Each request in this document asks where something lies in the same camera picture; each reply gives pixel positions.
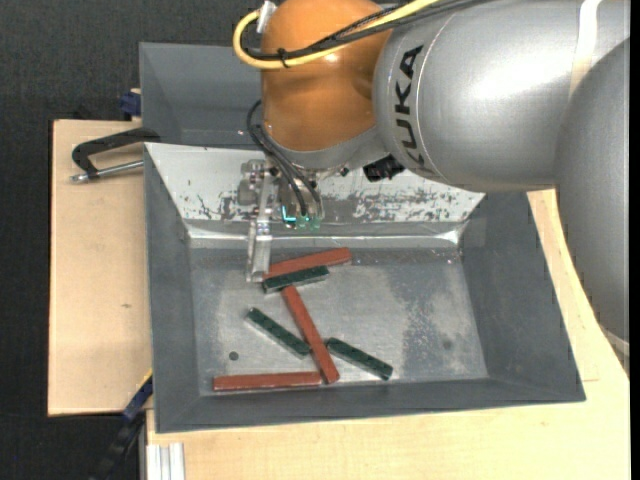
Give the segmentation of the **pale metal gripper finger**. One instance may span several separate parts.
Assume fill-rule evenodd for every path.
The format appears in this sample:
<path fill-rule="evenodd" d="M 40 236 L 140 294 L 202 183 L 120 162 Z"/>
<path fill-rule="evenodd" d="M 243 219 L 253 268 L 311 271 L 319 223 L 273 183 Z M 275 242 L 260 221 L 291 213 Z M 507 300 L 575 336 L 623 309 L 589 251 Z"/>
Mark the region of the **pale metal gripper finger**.
<path fill-rule="evenodd" d="M 270 266 L 272 233 L 269 220 L 257 222 L 257 275 L 262 277 Z"/>
<path fill-rule="evenodd" d="M 251 220 L 249 222 L 248 237 L 247 237 L 247 264 L 246 264 L 246 280 L 248 282 L 255 282 L 260 278 L 260 261 L 259 261 L 259 249 L 258 249 L 258 233 L 257 233 L 257 221 Z"/>

